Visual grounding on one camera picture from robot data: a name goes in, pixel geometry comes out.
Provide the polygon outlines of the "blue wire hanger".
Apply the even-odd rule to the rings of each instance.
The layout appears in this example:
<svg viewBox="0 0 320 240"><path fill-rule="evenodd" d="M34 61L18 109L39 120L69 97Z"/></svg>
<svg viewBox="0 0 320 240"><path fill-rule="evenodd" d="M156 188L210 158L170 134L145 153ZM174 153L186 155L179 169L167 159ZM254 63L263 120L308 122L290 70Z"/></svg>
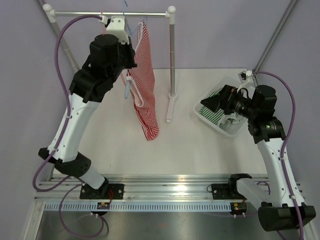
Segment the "blue wire hanger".
<svg viewBox="0 0 320 240"><path fill-rule="evenodd" d="M122 14L125 15L125 8L128 7L127 2L124 0L123 1L123 9L122 9ZM125 21L125 32L128 33L128 38L129 40L131 40L131 37L133 36L133 34L141 27L141 23L139 22L137 27L132 30L130 28L130 25L128 24L128 21L126 18L124 18ZM133 61L133 54L132 54L133 48L132 48L132 43L130 42L129 44L125 44L124 45L124 53L128 54L127 56L129 57L129 62ZM125 85L125 89L124 89L124 98L127 99L130 93L130 80L127 79L126 76L123 76L123 74L121 74L122 80L124 81L124 85Z"/></svg>

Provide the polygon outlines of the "red white striped tank top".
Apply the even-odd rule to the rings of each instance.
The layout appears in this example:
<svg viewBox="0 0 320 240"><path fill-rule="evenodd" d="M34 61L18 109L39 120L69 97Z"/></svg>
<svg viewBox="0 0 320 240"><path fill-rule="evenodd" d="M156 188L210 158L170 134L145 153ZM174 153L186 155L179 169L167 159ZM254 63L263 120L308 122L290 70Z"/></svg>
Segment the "red white striped tank top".
<svg viewBox="0 0 320 240"><path fill-rule="evenodd" d="M147 24L139 23L136 32L134 61L137 67L129 69L126 79L130 83L130 94L133 107L142 127L145 138L152 141L159 135L156 117L156 99L154 94L155 75L152 65L151 46Z"/></svg>

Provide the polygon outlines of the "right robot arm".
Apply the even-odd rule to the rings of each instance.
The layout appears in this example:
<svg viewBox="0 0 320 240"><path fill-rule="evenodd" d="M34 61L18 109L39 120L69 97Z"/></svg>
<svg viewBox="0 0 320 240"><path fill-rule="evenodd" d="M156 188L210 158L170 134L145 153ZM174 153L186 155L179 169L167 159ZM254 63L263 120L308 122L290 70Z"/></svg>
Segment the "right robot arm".
<svg viewBox="0 0 320 240"><path fill-rule="evenodd" d="M213 112L236 113L248 122L248 131L263 158L270 184L266 194L248 174L230 176L227 193L232 198L241 195L257 209L260 225L266 232L302 229L316 217L314 206L307 205L301 195L286 150L288 134L274 116L276 91L267 85L255 88L246 98L240 89L225 85L218 94L201 100Z"/></svg>

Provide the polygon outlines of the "pink wire hanger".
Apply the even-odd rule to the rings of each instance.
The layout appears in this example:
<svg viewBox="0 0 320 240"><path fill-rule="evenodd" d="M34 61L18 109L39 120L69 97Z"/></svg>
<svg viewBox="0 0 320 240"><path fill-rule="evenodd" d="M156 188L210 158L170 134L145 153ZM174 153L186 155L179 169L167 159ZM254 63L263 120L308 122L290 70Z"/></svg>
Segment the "pink wire hanger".
<svg viewBox="0 0 320 240"><path fill-rule="evenodd" d="M100 17L101 17L101 20L99 22L100 22L100 25L101 25L101 28L102 28L102 32L101 33L105 34L106 33L105 20L107 20L108 18L103 14L102 11L100 12Z"/></svg>

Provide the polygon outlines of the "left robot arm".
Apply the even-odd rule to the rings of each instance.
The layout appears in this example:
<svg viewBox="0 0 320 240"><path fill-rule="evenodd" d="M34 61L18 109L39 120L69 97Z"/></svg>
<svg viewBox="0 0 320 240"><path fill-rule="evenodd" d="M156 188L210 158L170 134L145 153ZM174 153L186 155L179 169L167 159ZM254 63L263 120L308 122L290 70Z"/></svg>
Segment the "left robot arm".
<svg viewBox="0 0 320 240"><path fill-rule="evenodd" d="M79 152L79 145L95 110L124 69L137 67L130 38L119 39L100 34L89 45L89 56L69 87L70 106L48 147L38 155L54 164L56 170L82 180L86 199L103 199L108 195L109 181Z"/></svg>

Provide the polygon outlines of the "green white striped tank top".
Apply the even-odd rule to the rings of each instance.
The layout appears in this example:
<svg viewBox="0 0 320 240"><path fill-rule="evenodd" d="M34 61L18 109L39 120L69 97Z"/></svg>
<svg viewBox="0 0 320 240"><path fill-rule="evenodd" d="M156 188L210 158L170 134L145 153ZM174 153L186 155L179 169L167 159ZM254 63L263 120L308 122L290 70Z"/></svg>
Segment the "green white striped tank top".
<svg viewBox="0 0 320 240"><path fill-rule="evenodd" d="M228 130L233 125L240 124L244 120L244 117L238 113L225 115L222 109L213 112L205 106L202 106L198 113L224 131Z"/></svg>

